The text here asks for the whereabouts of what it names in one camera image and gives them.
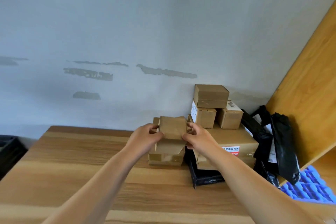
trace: blue plastic crate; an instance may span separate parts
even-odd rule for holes
[[[336,205],[336,196],[313,166],[301,172],[301,179],[294,186],[287,182],[280,189],[295,200]]]

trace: wooden table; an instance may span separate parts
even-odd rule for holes
[[[52,126],[0,182],[0,223],[41,223],[122,149],[131,132]],[[187,166],[130,171],[106,223],[254,223],[226,184],[193,189]]]

